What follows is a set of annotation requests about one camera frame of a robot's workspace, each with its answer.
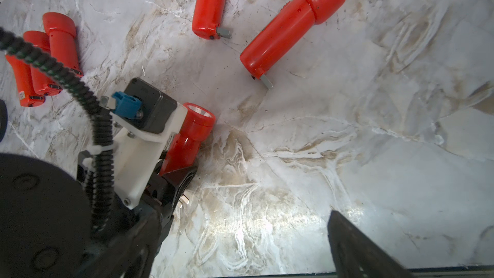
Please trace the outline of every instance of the black wheel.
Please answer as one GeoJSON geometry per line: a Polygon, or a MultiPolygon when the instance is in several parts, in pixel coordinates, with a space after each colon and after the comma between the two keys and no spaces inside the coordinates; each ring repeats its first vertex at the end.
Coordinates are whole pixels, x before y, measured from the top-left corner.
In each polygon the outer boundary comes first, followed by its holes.
{"type": "Polygon", "coordinates": [[[7,106],[3,100],[0,100],[0,142],[7,131],[7,106]]]}

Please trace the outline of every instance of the blue connector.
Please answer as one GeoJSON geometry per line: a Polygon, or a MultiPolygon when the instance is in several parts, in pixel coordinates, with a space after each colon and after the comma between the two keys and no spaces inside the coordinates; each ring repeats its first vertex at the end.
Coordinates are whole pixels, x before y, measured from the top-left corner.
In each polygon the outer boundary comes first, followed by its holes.
{"type": "Polygon", "coordinates": [[[142,102],[133,96],[129,96],[124,92],[117,91],[112,95],[117,101],[117,106],[113,113],[128,119],[141,119],[142,111],[140,110],[142,102]]]}

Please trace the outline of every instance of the flashlight handle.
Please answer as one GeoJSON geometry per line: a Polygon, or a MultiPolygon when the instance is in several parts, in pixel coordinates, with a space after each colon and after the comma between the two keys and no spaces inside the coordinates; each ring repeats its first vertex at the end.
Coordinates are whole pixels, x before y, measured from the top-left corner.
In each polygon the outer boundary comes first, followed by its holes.
{"type": "Polygon", "coordinates": [[[8,63],[14,70],[15,83],[19,95],[19,103],[22,107],[37,107],[45,102],[45,97],[38,95],[33,88],[31,67],[14,55],[5,55],[8,63]]]}
{"type": "Polygon", "coordinates": [[[314,13],[305,0],[292,0],[240,54],[241,62],[259,79],[315,22],[314,13]]]}
{"type": "Polygon", "coordinates": [[[74,21],[66,15],[48,12],[43,15],[43,26],[50,37],[51,55],[71,69],[77,77],[83,77],[74,40],[77,35],[74,21]]]}
{"type": "Polygon", "coordinates": [[[177,134],[166,153],[160,175],[192,166],[199,151],[199,146],[201,146],[201,141],[195,141],[184,137],[182,134],[177,134]]]}
{"type": "Polygon", "coordinates": [[[225,1],[197,0],[192,18],[192,31],[204,39],[219,39],[216,30],[221,23],[225,1]]]}
{"type": "MultiPolygon", "coordinates": [[[[48,35],[41,31],[27,31],[24,33],[24,40],[33,43],[43,52],[50,53],[50,39],[48,35]]],[[[34,91],[41,96],[55,96],[62,91],[57,83],[35,67],[31,67],[31,77],[33,78],[34,91]]]]}

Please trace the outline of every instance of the white marble surface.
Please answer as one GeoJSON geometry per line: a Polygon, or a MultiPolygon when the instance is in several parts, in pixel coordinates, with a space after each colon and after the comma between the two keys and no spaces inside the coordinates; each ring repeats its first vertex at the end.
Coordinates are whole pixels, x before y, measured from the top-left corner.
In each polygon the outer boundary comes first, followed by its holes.
{"type": "MultiPolygon", "coordinates": [[[[227,0],[232,40],[192,33],[195,0],[5,0],[0,25],[65,13],[98,95],[139,76],[218,118],[153,277],[333,271],[331,208],[409,268],[494,264],[493,0],[347,0],[267,91],[239,55],[287,1],[227,0]]],[[[65,92],[21,108],[0,68],[0,150],[74,174],[81,108],[65,92]]]]}

